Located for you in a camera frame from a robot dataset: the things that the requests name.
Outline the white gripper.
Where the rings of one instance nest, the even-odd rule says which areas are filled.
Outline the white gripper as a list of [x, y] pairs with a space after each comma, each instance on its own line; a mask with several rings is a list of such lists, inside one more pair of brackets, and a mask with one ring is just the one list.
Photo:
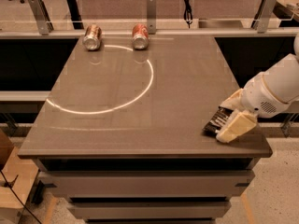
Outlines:
[[234, 112], [218, 131], [216, 135], [218, 141], [230, 143], [252, 130], [257, 125], [257, 116], [266, 119], [273, 118], [289, 107], [269, 90], [263, 75], [264, 72], [260, 72], [246, 83], [243, 90], [235, 91], [220, 104], [220, 107], [234, 110]]

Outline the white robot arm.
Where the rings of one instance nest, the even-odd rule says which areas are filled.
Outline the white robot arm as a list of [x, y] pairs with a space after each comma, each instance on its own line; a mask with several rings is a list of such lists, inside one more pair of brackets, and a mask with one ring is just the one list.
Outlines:
[[299, 35], [288, 54], [268, 70], [260, 72], [220, 104], [232, 113], [216, 131], [216, 139], [230, 143], [252, 130], [257, 118], [272, 118], [287, 110], [299, 97]]

